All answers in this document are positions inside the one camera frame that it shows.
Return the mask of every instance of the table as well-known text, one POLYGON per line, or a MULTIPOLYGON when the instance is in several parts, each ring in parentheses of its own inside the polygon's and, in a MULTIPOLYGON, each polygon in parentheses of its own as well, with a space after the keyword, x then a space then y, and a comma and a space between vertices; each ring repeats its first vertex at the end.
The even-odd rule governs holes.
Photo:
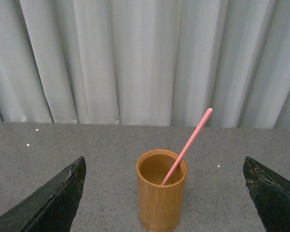
MULTIPOLYGON (((0 215, 84 156, 84 193, 71 231, 145 231, 137 216, 136 161, 151 149, 179 153, 193 130, 0 122, 0 215)), ((290 180, 289 131, 204 128, 185 156, 176 231, 265 231, 245 184, 246 156, 290 180)))

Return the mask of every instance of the white curtain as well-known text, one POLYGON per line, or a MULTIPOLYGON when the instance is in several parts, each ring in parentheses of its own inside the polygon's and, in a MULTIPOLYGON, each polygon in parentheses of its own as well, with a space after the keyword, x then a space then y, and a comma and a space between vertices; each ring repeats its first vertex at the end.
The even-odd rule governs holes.
POLYGON ((290 0, 0 0, 0 121, 290 130, 290 0))

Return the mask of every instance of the cup rim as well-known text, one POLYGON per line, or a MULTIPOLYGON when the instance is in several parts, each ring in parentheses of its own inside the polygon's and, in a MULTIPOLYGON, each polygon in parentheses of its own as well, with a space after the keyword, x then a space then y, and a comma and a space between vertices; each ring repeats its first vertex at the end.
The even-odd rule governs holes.
POLYGON ((139 159, 137 160, 136 162, 136 171, 137 171, 137 174, 138 176, 143 180, 145 181, 146 183, 152 185, 152 186, 156 186, 156 187, 160 187, 160 188, 170 188, 172 186, 175 186, 175 185, 178 185, 180 184, 180 182, 184 181, 187 177, 187 174, 188 174, 188 166, 187 166, 187 163, 184 159, 182 159, 179 163, 179 165, 182 167, 184 166, 184 168, 182 168, 183 170, 183 176, 182 178, 180 178, 180 180, 176 181, 175 183, 173 184, 170 184, 170 185, 157 185, 157 184, 154 184, 154 183, 151 183, 150 181, 146 180, 140 173, 140 170, 139 170, 139 166, 143 163, 143 161, 145 159, 147 159, 148 157, 151 157, 151 156, 154 156, 154 155, 167 155, 167 156, 170 156, 174 159, 176 159, 178 157, 178 154, 173 152, 173 151, 170 151, 170 150, 166 150, 166 149, 154 149, 154 150, 150 150, 150 151, 147 151, 145 152, 144 154, 142 154, 139 159))

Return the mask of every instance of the pink straw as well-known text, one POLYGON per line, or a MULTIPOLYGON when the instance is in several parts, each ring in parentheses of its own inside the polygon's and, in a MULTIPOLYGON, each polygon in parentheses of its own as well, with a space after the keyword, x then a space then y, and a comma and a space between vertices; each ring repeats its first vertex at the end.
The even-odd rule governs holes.
POLYGON ((179 154, 179 156, 175 160, 172 168, 169 170, 168 174, 164 178, 164 180, 161 183, 161 185, 165 185, 165 183, 168 181, 168 179, 170 178, 170 176, 174 172, 175 168, 179 165, 180 161, 183 159, 184 155, 186 154, 186 152, 190 148, 191 144, 193 143, 193 141, 196 139, 196 137, 198 136, 198 134, 200 133, 200 131, 204 127, 206 121, 208 120, 208 118, 210 117, 210 115, 212 114, 212 112, 213 112, 213 109, 212 108, 207 109, 207 111, 205 112, 204 116, 202 117, 199 125, 197 126, 197 128, 194 130, 194 132, 190 136, 188 142, 186 143, 186 145, 184 146, 182 152, 179 154))

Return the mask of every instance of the bamboo cup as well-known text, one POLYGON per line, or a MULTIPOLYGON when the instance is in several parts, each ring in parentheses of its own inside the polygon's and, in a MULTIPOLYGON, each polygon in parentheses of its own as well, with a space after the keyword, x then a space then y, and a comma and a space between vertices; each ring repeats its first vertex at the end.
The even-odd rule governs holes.
POLYGON ((185 160, 161 185, 177 157, 172 151, 151 150, 137 161, 139 219, 149 232, 171 232, 179 224, 188 173, 185 160))

